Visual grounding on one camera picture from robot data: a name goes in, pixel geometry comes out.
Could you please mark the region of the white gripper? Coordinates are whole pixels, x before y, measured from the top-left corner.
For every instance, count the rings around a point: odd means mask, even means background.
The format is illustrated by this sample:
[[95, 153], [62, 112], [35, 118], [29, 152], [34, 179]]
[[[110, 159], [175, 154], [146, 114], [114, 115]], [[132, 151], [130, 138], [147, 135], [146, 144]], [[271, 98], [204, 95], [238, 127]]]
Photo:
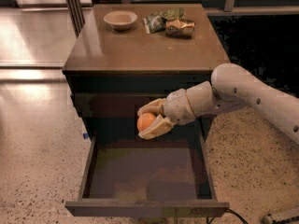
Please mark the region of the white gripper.
[[174, 127], [174, 123], [185, 125], [196, 119], [187, 96], [187, 91], [184, 89], [171, 92], [166, 99], [158, 98], [143, 105], [138, 109], [137, 115], [141, 116], [144, 113], [156, 115], [156, 119], [147, 129], [142, 132], [138, 131], [138, 135], [145, 140], [150, 140], [170, 132]]

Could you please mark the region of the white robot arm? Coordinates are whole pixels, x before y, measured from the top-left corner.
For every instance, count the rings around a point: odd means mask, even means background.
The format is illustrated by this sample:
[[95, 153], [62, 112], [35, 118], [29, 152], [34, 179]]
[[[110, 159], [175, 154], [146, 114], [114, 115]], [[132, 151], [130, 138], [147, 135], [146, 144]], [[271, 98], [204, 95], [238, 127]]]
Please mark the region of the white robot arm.
[[217, 66], [211, 79], [180, 89], [139, 108], [139, 116], [151, 113], [155, 120], [139, 132], [149, 140], [169, 133], [199, 117], [236, 111], [246, 105], [299, 144], [299, 99], [272, 88], [243, 67], [224, 63]]

